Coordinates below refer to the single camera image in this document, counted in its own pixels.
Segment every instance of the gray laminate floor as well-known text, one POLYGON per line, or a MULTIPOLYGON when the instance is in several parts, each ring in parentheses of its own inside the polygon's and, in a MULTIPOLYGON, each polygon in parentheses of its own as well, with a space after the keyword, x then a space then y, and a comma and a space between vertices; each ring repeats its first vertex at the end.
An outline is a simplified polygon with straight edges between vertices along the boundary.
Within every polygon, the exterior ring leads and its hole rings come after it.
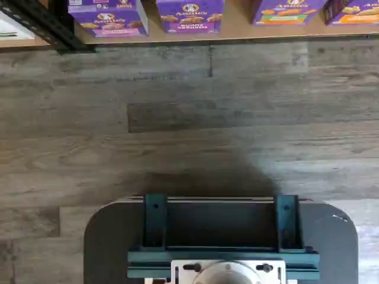
POLYGON ((379 40, 0 54, 0 284, 81 284, 103 204, 322 199, 379 283, 379 40))

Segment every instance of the shelf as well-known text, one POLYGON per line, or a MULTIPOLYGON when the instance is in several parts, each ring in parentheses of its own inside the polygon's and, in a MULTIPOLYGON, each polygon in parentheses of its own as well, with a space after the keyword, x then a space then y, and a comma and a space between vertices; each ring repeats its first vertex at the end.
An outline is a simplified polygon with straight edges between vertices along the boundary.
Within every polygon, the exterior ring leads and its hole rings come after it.
MULTIPOLYGON (((47 7, 49 0, 40 0, 40 2, 47 7)), ((32 40, 0 40, 1 47, 31 47, 31 46, 49 46, 50 44, 41 39, 40 37, 35 37, 32 40)))
POLYGON ((250 38, 379 34, 379 25, 326 26, 321 14, 315 16, 315 18, 305 26, 278 25, 257 27, 251 25, 251 2, 251 0, 226 0, 220 34, 166 34, 162 29, 156 6, 151 2, 144 5, 147 16, 149 17, 150 36, 148 37, 96 38, 87 33, 82 27, 80 27, 80 25, 77 26, 75 32, 76 36, 87 44, 157 43, 170 41, 240 40, 250 38))

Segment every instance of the snack box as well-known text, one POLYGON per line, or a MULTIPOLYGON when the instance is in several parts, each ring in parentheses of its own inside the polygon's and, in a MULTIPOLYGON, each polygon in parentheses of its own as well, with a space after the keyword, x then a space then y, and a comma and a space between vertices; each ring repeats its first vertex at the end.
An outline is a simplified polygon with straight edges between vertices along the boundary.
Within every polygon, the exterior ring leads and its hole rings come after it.
POLYGON ((261 0, 256 1, 253 25, 307 24, 326 0, 261 0))
POLYGON ((224 0, 156 0, 167 33, 219 33, 224 0))
POLYGON ((329 1, 324 13, 327 25, 379 24, 379 1, 329 1))
POLYGON ((96 37, 147 35, 147 16, 140 0, 69 0, 69 13, 96 37))

